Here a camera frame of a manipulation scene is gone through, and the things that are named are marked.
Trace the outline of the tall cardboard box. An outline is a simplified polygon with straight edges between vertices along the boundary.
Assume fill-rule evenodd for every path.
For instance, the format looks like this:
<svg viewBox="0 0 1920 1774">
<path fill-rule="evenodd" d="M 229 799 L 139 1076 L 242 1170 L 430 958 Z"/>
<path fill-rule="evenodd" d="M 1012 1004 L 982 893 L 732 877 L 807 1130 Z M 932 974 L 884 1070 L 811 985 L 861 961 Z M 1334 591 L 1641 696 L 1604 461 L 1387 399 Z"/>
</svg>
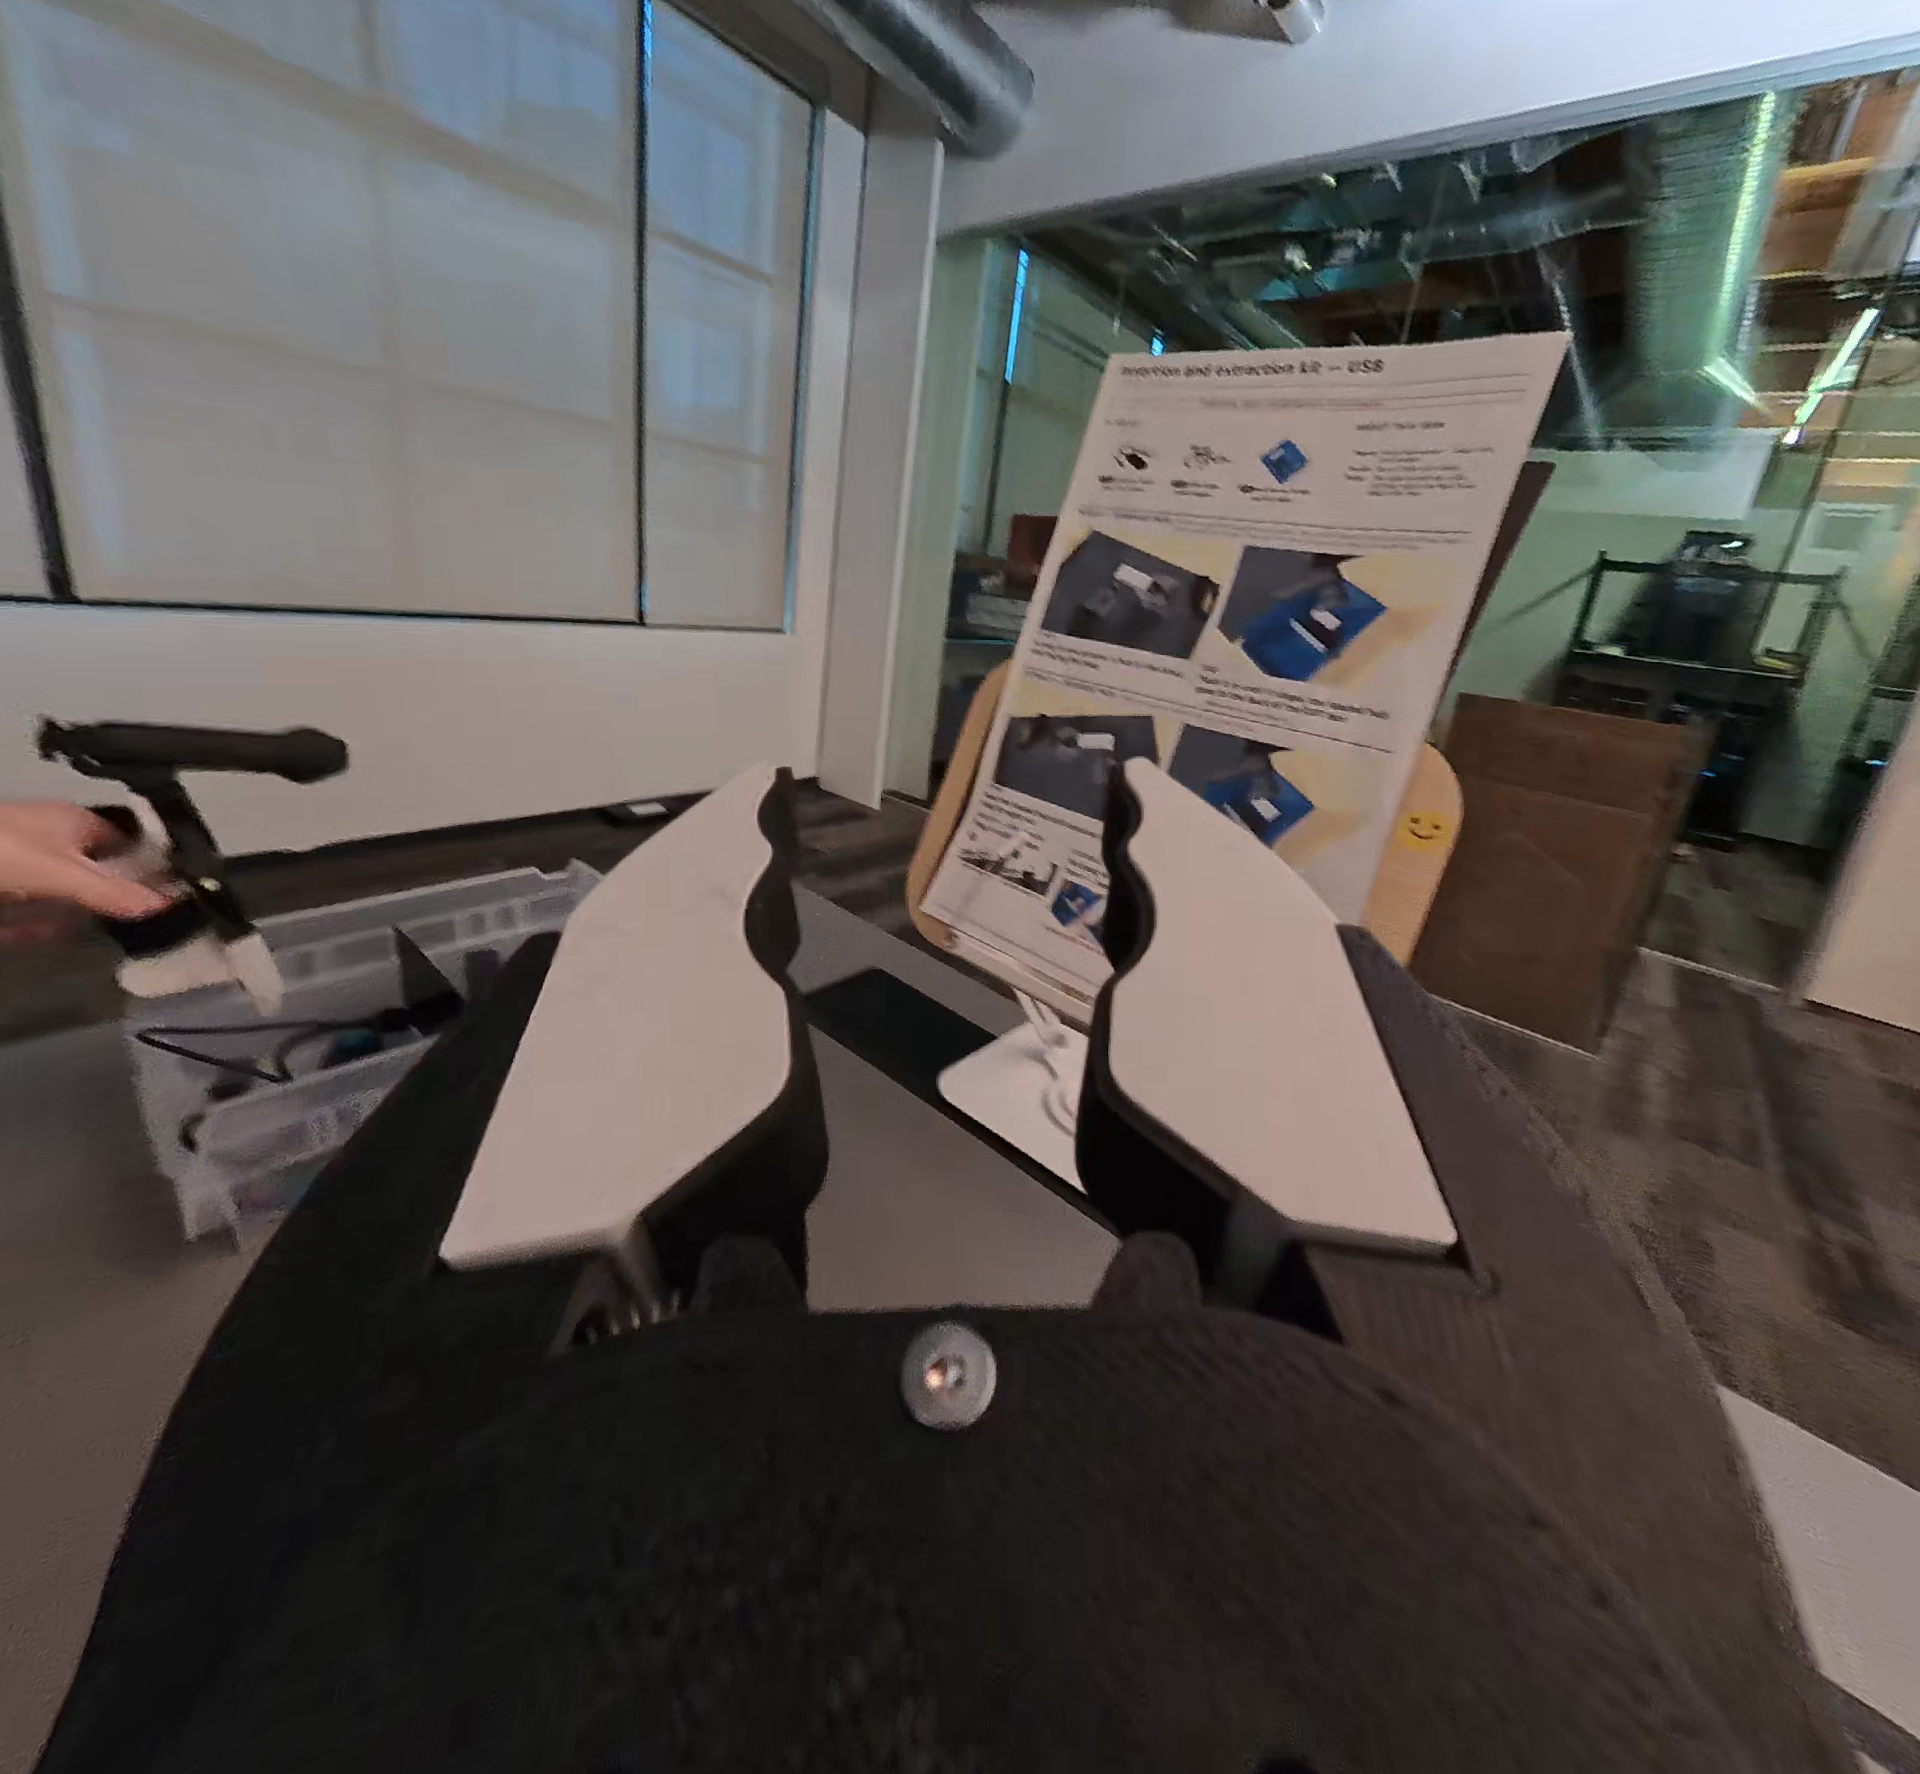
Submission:
<svg viewBox="0 0 1920 1774">
<path fill-rule="evenodd" d="M 1414 976 L 1441 1001 L 1593 1053 L 1708 754 L 1702 728 L 1459 696 L 1460 824 Z"/>
</svg>

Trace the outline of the clear plastic bin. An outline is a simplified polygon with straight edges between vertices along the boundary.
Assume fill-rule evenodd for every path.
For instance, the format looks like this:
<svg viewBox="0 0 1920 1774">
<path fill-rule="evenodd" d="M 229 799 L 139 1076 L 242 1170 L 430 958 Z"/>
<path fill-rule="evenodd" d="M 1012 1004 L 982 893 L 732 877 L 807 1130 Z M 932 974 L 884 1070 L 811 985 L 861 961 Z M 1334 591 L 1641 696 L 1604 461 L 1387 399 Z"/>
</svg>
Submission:
<svg viewBox="0 0 1920 1774">
<path fill-rule="evenodd" d="M 319 1018 L 337 1030 L 295 1055 L 292 1086 L 215 1110 L 198 1155 L 167 1155 L 149 1135 L 174 1189 L 181 1234 L 198 1240 L 224 1229 L 242 1240 L 280 1221 L 487 995 L 517 947 L 563 930 L 598 880 L 581 861 L 513 870 L 262 921 L 286 985 L 273 1018 Z M 131 997 L 125 1039 L 130 1051 L 137 1027 L 251 1021 L 269 1018 L 236 985 L 219 985 L 169 1001 Z"/>
</svg>

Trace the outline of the black metal shelf rack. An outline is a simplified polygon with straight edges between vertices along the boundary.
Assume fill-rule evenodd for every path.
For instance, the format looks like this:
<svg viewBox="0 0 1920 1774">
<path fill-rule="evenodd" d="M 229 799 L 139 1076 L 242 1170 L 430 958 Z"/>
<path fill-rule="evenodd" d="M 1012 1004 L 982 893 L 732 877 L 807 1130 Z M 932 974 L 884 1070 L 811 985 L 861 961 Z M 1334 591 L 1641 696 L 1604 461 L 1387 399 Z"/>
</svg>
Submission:
<svg viewBox="0 0 1920 1774">
<path fill-rule="evenodd" d="M 1839 610 L 1835 571 L 1771 568 L 1746 531 L 1686 531 L 1653 562 L 1597 558 L 1551 704 L 1705 727 L 1763 753 L 1796 715 Z"/>
</svg>

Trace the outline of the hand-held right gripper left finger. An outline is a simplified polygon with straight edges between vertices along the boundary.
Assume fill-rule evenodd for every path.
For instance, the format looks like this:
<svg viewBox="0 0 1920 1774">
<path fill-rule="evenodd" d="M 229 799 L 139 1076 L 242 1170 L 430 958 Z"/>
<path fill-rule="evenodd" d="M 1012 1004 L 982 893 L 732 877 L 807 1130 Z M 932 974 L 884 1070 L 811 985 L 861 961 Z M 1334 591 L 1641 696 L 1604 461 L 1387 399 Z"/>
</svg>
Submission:
<svg viewBox="0 0 1920 1774">
<path fill-rule="evenodd" d="M 791 976 L 795 785 L 741 771 L 575 908 L 443 1230 L 448 1268 L 604 1254 L 694 1274 L 729 1235 L 807 1268 L 830 1128 Z"/>
</svg>

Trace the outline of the white metal board stand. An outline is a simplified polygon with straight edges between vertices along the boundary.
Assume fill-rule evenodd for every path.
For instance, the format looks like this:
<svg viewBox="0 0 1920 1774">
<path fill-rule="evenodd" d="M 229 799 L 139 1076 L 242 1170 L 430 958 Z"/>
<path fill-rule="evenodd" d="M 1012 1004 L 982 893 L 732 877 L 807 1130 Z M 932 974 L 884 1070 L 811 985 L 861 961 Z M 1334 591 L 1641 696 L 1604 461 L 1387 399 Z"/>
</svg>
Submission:
<svg viewBox="0 0 1920 1774">
<path fill-rule="evenodd" d="M 1004 662 L 988 670 L 975 690 L 954 746 L 948 773 L 936 791 L 905 870 L 905 911 L 915 930 L 948 955 L 960 955 L 955 930 L 936 920 L 924 899 L 948 858 L 973 796 L 973 782 L 997 723 L 1009 674 L 1011 665 Z M 1406 805 L 1454 808 L 1459 810 L 1460 830 L 1464 796 L 1459 776 L 1454 764 L 1431 746 L 1414 766 L 1401 810 Z M 1446 858 L 1418 858 L 1396 851 L 1396 824 L 1364 909 L 1364 926 L 1401 964 L 1409 964 L 1454 853 Z M 1036 1161 L 1046 1173 L 1080 1190 L 1083 1182 L 1073 1161 L 1073 1116 L 1085 1076 L 1085 1034 L 1074 1021 L 1061 1018 L 1044 1001 L 1024 993 L 1011 974 L 1002 974 L 1002 980 L 1016 990 L 1024 1023 L 946 1066 L 936 1079 L 936 1091 L 948 1110 L 979 1123 L 992 1138 L 1017 1151 L 1022 1159 Z"/>
</svg>

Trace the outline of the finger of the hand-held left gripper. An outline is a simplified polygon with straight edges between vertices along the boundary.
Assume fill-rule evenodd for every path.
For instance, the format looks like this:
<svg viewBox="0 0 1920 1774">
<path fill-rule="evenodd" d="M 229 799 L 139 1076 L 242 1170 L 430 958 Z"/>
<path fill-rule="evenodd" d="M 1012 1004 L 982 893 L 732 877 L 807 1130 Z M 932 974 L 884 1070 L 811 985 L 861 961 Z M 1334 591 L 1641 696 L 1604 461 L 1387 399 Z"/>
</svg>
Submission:
<svg viewBox="0 0 1920 1774">
<path fill-rule="evenodd" d="M 121 921 L 120 989 L 134 1001 L 236 985 L 255 1015 L 277 1017 L 286 985 L 262 936 L 223 937 L 211 921 Z"/>
</svg>

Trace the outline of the person's left hand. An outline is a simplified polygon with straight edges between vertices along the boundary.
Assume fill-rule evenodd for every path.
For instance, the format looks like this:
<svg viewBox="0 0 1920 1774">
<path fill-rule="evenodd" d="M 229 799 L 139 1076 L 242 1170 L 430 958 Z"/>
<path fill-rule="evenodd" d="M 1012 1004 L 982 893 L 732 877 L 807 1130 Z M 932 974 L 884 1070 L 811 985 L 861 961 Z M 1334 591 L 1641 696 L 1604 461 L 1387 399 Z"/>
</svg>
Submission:
<svg viewBox="0 0 1920 1774">
<path fill-rule="evenodd" d="M 174 898 L 109 871 L 127 836 L 86 805 L 3 802 L 3 947 L 44 946 L 82 917 L 146 921 Z"/>
</svg>

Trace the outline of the frosted glass window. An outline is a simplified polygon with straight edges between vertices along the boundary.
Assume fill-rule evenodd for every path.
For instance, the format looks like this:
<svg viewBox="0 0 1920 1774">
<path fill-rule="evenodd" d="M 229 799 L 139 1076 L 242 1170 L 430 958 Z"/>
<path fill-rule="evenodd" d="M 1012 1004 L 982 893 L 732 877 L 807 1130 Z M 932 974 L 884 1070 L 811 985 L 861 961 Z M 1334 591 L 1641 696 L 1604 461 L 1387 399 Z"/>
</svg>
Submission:
<svg viewBox="0 0 1920 1774">
<path fill-rule="evenodd" d="M 787 632 L 817 105 L 670 0 L 3 0 L 6 599 Z"/>
</svg>

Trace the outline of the printed instruction sheet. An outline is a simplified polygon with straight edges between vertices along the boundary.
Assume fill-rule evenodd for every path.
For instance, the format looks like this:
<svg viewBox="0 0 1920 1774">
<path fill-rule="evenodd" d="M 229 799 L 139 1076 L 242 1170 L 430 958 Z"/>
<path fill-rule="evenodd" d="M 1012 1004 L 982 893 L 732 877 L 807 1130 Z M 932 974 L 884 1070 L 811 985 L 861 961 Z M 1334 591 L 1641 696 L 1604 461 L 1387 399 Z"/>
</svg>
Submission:
<svg viewBox="0 0 1920 1774">
<path fill-rule="evenodd" d="M 924 915 L 1088 1018 L 1131 762 L 1361 921 L 1566 331 L 1105 364 Z"/>
</svg>

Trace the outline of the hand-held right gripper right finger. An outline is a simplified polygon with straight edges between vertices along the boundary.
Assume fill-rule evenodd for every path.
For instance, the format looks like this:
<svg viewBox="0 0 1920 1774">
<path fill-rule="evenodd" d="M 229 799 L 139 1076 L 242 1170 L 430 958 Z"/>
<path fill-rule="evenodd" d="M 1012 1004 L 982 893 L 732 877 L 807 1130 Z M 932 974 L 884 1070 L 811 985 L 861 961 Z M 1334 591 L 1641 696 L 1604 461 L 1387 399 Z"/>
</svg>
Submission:
<svg viewBox="0 0 1920 1774">
<path fill-rule="evenodd" d="M 1112 782 L 1109 899 L 1077 1166 L 1112 1220 L 1161 1226 L 1140 1164 L 1285 1234 L 1441 1258 L 1459 1226 L 1331 908 L 1147 760 Z"/>
</svg>

